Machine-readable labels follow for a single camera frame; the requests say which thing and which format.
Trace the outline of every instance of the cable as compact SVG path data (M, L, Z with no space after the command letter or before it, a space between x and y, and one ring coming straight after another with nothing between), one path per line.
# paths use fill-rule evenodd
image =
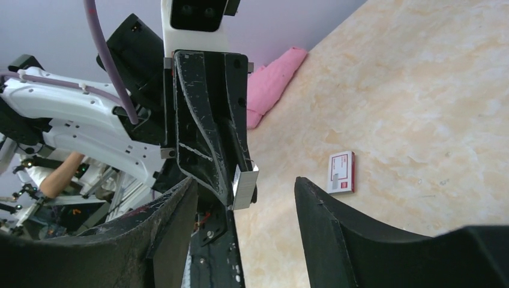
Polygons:
M122 82L122 79L120 78L118 70L116 69L115 63L113 62L113 58L111 56L108 45L106 44L106 39L104 38L103 30L101 29L101 23L99 22L99 16L97 15L97 9L95 7L95 0L83 0L83 4L85 6L86 20L88 22L90 32L92 33L92 38L94 39L95 47L97 48L99 57L103 62L104 69L110 77L110 80L115 87L118 96L122 100L122 106L127 112L129 120L132 124L136 125L138 124L138 116L136 110L134 109L133 102L125 91L125 86Z
M24 169L25 169L25 167L23 165L15 166L15 167L13 167L12 173L16 174L17 172L23 171Z
M19 74L15 73L15 72L10 72L10 71L0 71L0 77L9 77L9 78L20 79ZM56 80L56 79L50 79L50 78L38 77L38 76L32 76L32 75L23 75L23 80L39 82L39 83L44 83L44 84L49 84L49 85L55 85L55 86L60 86L60 87L65 87L65 88L72 88L72 89L76 89L76 90L83 90L83 88L81 88L78 83L73 83L73 82L69 82L69 81ZM121 99L111 93L97 89L92 86L87 86L85 89L86 89L86 91L88 91L90 93L100 95L100 96L102 96L108 100L111 100L114 103L124 107Z

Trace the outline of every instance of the human arm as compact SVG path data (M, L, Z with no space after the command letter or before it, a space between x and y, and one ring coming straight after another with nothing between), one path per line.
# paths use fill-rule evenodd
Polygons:
M72 152L67 159L39 185L39 190L49 198L56 198L69 186L76 170L85 156L78 152Z

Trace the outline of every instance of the person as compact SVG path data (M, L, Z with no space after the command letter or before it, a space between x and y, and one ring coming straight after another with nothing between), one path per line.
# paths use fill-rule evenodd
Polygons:
M23 161L27 156L20 155ZM88 191L103 175L106 165L95 159L89 158L78 152L68 152L61 149L54 150L47 159L62 161L57 169L34 166L26 169L26 172L35 182L39 190L48 198L56 198L72 184L78 184L83 191ZM75 173L82 163L89 164L85 174L79 179ZM101 200L111 201L116 190L117 177L109 178L101 188L95 192L95 196Z

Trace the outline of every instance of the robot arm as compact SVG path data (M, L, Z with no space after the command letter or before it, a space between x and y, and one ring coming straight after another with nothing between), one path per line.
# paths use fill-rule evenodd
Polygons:
M97 83L72 79L48 73L39 67L24 70L24 78L36 76L46 79L62 80L70 83L84 83L88 87L100 87L116 95L110 83ZM10 78L4 82L1 94L4 110L12 110L24 121L28 119L46 119L49 129L40 130L41 142L34 145L16 139L20 148L16 152L38 152L44 146L77 151L107 165L117 167L129 175L135 176L149 187L155 183L154 172L159 172L164 160L157 145L132 140L120 119L113 114L118 103L100 95L83 90L47 85L40 82L23 81ZM14 127L4 129L18 130ZM2 159L10 161L6 155Z

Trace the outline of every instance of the black plastic cover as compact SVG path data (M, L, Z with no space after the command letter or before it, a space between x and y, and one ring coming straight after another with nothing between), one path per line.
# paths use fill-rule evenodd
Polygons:
M23 54L14 60L11 65L7 67L11 72L17 72L19 69L27 69L29 67L38 67L44 70L43 66L37 61L37 59L28 54Z
M311 288L509 287L509 226L430 238L375 220L301 177L295 202Z
M131 14L113 32L107 45L131 99L152 111L162 110L163 40ZM96 61L104 69L99 56Z

